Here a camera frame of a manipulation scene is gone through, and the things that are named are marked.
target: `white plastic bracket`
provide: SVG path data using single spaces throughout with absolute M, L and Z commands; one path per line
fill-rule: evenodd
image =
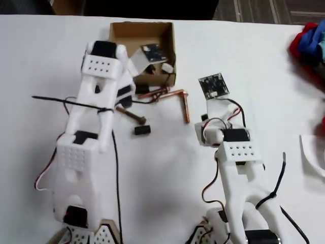
M 254 206 L 270 194 L 266 174 L 257 145 L 253 141 L 223 142 L 216 152 L 220 175 L 226 198 L 225 212 L 229 222 L 231 240 L 235 244 L 246 244 L 242 222 L 245 202 Z M 280 236 L 282 244 L 291 243 L 285 227 L 280 205 L 276 198 L 266 201 L 258 211 L 269 225 L 269 229 Z

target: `dark floor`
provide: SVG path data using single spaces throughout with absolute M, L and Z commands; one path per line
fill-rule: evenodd
M 215 20 L 305 24 L 325 19 L 325 0 L 220 0 Z

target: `small black component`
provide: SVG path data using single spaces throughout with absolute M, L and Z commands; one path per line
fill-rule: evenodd
M 121 99 L 120 104 L 123 106 L 123 108 L 130 108 L 132 106 L 132 96 Z
M 229 94 L 221 73 L 199 79 L 206 100 Z
M 249 244 L 279 244 L 279 239 L 271 230 L 246 230 Z
M 146 94 L 149 93 L 149 85 L 136 85 L 136 94 Z
M 202 122 L 203 122 L 203 121 L 206 121 L 208 118 L 209 118 L 209 117 L 208 117 L 208 114 L 207 114 L 207 113 L 201 115 L 201 120 L 202 120 Z
M 250 141 L 249 133 L 246 129 L 224 129 L 223 141 Z
M 100 92 L 101 92 L 100 86 L 99 85 L 96 85 L 95 86 L 95 94 L 98 94 Z
M 84 208 L 69 206 L 63 218 L 63 222 L 72 226 L 88 228 L 87 214 L 87 210 Z
M 117 97 L 120 97 L 126 93 L 129 93 L 131 91 L 131 89 L 132 89 L 131 85 L 127 85 L 127 86 L 119 89 L 117 92 Z
M 134 128 L 135 135 L 146 135 L 151 133 L 150 126 L 138 126 Z
M 225 223 L 228 223 L 227 215 L 225 214 L 224 210 L 220 210 L 218 212 L 218 214 L 220 215 L 220 218 L 222 221 L 224 221 Z
M 152 64 L 167 61 L 167 57 L 163 54 L 163 51 L 159 48 L 158 44 L 142 45 L 141 49 L 146 55 L 148 61 Z
M 88 131 L 77 131 L 75 133 L 76 139 L 73 141 L 74 144 L 82 145 L 87 138 L 96 139 L 98 138 L 98 134 L 91 133 Z
M 154 67 L 154 65 L 149 65 L 149 66 L 145 69 L 145 71 L 146 71 L 148 74 L 153 75 L 154 72 L 156 71 L 156 68 Z
M 114 42 L 95 41 L 91 55 L 116 58 L 116 47 Z

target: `copper rod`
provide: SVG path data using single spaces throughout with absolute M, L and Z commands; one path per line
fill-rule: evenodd
M 145 117 L 137 116 L 136 114 L 131 113 L 130 111 L 127 111 L 126 109 L 124 109 L 122 107 L 117 106 L 116 110 L 125 114 L 126 116 L 129 116 L 129 117 L 135 119 L 140 125 L 144 125 L 147 121 L 147 119 Z
M 170 89 L 171 88 L 169 86 L 165 86 L 163 88 L 153 90 L 153 91 L 151 91 L 149 93 L 138 95 L 138 99 L 149 98 L 149 97 L 151 97 L 153 95 L 156 95 L 158 93 L 167 93 L 167 92 L 169 92 Z
M 189 112 L 188 112 L 188 104 L 187 104 L 187 96 L 188 93 L 183 91 L 183 93 L 180 94 L 180 97 L 183 100 L 183 115 L 184 115 L 184 121 L 185 123 L 189 123 Z

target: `colorful cloth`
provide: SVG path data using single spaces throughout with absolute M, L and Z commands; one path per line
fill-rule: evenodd
M 325 63 L 325 32 L 321 34 L 320 43 L 318 44 L 318 46 L 321 49 L 322 59 L 323 62 Z
M 325 32 L 325 20 L 322 20 L 316 28 L 308 30 L 301 37 L 298 45 L 298 52 L 322 61 L 322 51 L 318 44 L 321 41 L 322 33 Z
M 291 42 L 291 44 L 289 46 L 289 52 L 297 60 L 301 61 L 301 59 L 302 59 L 302 55 L 298 51 L 298 45 L 300 43 L 300 40 L 301 40 L 303 34 L 308 32 L 310 29 L 313 29 L 316 27 L 317 27 L 316 23 L 307 23 L 305 25 L 303 31 L 301 33 L 299 33 L 298 35 L 296 35 L 295 39 Z M 317 74 L 315 74 L 315 72 L 313 71 L 313 68 L 311 66 L 302 65 L 302 67 L 315 81 L 322 82 L 322 79 Z

